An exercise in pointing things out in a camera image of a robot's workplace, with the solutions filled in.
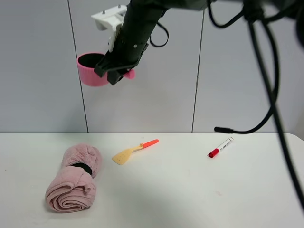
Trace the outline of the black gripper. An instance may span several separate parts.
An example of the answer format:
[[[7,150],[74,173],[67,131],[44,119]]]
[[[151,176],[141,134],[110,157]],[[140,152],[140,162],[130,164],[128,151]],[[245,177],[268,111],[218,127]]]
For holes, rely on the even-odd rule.
[[[133,70],[128,68],[138,65],[157,22],[170,7],[169,0],[130,1],[112,52],[98,61],[94,72],[100,77],[107,73],[113,86],[124,77],[133,79]]]

